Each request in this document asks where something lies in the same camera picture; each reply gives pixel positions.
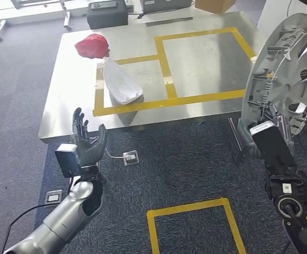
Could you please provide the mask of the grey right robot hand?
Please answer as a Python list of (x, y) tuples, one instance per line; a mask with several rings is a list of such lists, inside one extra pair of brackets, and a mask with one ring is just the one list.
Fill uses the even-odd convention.
[(247, 116), (242, 116), (238, 120), (237, 132), (243, 148), (249, 154), (256, 159), (262, 159), (261, 151), (253, 141), (251, 129), (256, 129), (256, 126), (265, 125), (265, 122), (271, 122), (277, 127), (281, 136), (285, 140), (291, 153), (294, 153), (294, 143), (290, 131), (288, 119), (280, 114), (278, 109), (272, 102), (268, 104), (257, 105), (249, 102), (249, 109), (252, 109)]

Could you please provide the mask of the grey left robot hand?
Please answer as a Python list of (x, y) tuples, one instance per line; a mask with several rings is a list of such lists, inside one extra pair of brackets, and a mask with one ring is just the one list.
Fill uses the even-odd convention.
[(73, 114), (71, 143), (76, 145), (78, 158), (81, 167), (92, 166), (101, 161), (107, 141), (107, 131), (104, 124), (98, 127), (98, 136), (95, 143), (91, 143), (88, 136), (88, 120), (83, 120), (85, 114), (82, 108), (76, 108)]

